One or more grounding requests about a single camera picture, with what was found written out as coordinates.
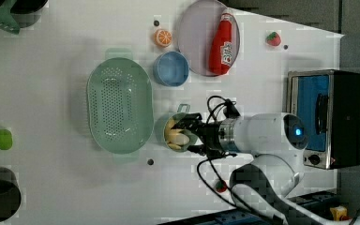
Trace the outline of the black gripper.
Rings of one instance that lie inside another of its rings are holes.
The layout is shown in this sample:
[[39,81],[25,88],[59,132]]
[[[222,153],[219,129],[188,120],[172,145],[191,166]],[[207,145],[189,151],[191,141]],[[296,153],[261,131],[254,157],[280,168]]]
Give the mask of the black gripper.
[[172,128],[196,130],[196,135],[202,144],[190,145],[187,148],[189,152],[207,156],[208,158],[221,158],[223,156],[223,148],[219,140],[219,123],[206,124],[203,123],[202,116],[199,113],[188,113],[176,122]]

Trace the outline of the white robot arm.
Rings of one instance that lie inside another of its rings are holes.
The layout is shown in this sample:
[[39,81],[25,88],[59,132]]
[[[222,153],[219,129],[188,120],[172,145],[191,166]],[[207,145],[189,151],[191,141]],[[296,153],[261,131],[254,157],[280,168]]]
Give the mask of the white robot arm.
[[229,191],[236,207],[279,218],[286,225],[360,225],[360,210],[351,219],[334,221],[287,199],[304,178],[304,151],[308,145],[305,126],[297,116],[260,113],[204,123],[198,113],[192,113],[173,127],[196,135],[202,143],[188,150],[210,159],[252,156],[249,163],[230,175]]

